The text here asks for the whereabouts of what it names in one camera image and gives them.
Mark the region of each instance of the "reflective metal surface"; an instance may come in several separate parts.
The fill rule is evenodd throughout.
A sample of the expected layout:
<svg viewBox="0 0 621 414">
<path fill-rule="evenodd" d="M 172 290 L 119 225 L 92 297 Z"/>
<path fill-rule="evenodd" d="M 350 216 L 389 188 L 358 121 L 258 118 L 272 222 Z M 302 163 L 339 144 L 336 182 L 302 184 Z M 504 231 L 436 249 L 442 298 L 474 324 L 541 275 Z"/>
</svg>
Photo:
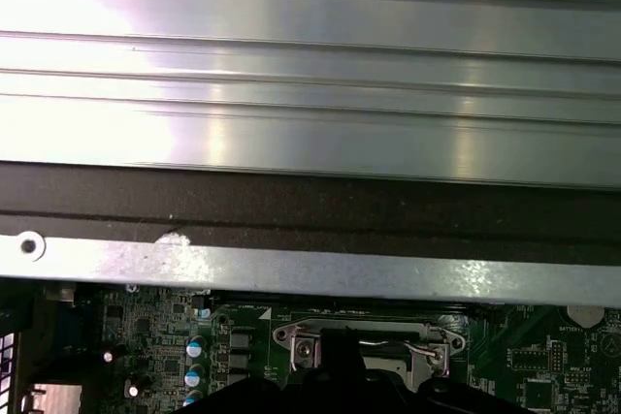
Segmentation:
<svg viewBox="0 0 621 414">
<path fill-rule="evenodd" d="M 0 237 L 0 275 L 325 296 L 618 306 L 621 268 Z"/>
<path fill-rule="evenodd" d="M 0 0 L 0 159 L 618 188 L 619 1 Z"/>
</svg>

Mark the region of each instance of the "metal frame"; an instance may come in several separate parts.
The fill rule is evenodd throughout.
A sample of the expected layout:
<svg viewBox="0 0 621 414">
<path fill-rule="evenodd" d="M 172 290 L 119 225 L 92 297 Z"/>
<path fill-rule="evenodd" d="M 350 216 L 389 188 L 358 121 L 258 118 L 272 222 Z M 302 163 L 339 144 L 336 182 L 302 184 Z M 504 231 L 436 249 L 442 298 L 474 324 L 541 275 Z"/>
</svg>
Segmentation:
<svg viewBox="0 0 621 414">
<path fill-rule="evenodd" d="M 0 237 L 1 274 L 401 300 L 607 306 L 621 302 L 618 267 L 62 238 L 46 238 L 41 254 L 37 247 L 24 248 L 23 242 L 23 236 Z"/>
</svg>

